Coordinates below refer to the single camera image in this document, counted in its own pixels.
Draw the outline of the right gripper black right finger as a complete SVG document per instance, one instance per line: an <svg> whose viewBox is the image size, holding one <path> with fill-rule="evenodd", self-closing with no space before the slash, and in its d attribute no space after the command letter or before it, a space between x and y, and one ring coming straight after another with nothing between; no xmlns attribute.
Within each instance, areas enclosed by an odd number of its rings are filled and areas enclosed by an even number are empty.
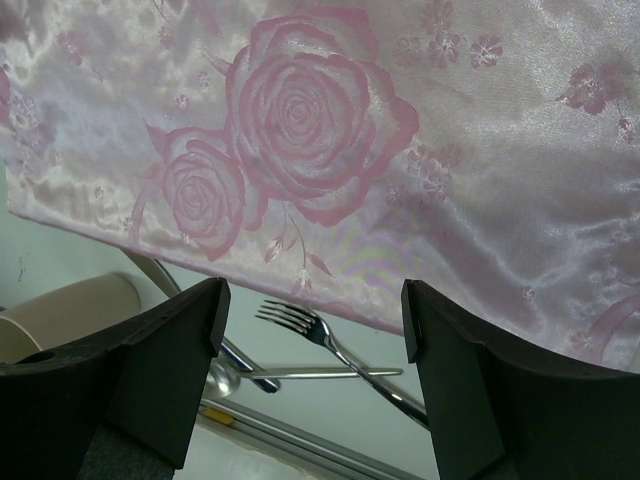
<svg viewBox="0 0 640 480"><path fill-rule="evenodd" d="M639 377L575 360L406 280L417 367L443 479L635 479Z"/></svg>

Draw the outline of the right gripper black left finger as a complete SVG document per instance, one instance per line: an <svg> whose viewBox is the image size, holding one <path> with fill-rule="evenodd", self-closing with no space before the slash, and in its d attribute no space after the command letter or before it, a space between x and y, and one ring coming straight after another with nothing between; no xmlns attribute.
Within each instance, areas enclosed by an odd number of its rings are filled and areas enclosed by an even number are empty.
<svg viewBox="0 0 640 480"><path fill-rule="evenodd" d="M84 338L1 366L5 479L170 479L186 460L231 294L204 280Z"/></svg>

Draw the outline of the beige paper cup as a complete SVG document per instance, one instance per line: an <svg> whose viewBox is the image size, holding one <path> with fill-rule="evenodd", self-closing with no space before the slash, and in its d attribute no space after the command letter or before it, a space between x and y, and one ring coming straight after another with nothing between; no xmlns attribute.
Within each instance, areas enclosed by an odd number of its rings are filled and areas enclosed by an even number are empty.
<svg viewBox="0 0 640 480"><path fill-rule="evenodd" d="M102 331L140 312L136 288L118 274L59 288L1 312L1 361L17 363Z"/></svg>

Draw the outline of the silver fork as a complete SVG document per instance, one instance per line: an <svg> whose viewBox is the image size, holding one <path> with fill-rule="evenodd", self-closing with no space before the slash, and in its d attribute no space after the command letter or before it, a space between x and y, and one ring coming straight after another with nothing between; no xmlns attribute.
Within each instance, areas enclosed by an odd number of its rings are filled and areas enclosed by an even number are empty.
<svg viewBox="0 0 640 480"><path fill-rule="evenodd" d="M410 400L406 394L367 373L356 357L339 343L329 324L315 312L282 301L265 300L255 317L294 332L324 348L405 416L426 430L429 429L429 419L424 408L418 402Z"/></svg>

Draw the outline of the pink rose satin cloth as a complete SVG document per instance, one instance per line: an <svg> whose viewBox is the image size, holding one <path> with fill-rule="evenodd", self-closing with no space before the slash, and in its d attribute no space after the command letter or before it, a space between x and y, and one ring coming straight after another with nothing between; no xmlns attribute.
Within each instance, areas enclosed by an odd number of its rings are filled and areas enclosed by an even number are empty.
<svg viewBox="0 0 640 480"><path fill-rule="evenodd" d="M635 1L5 1L1 156L16 215L346 319L639 345Z"/></svg>

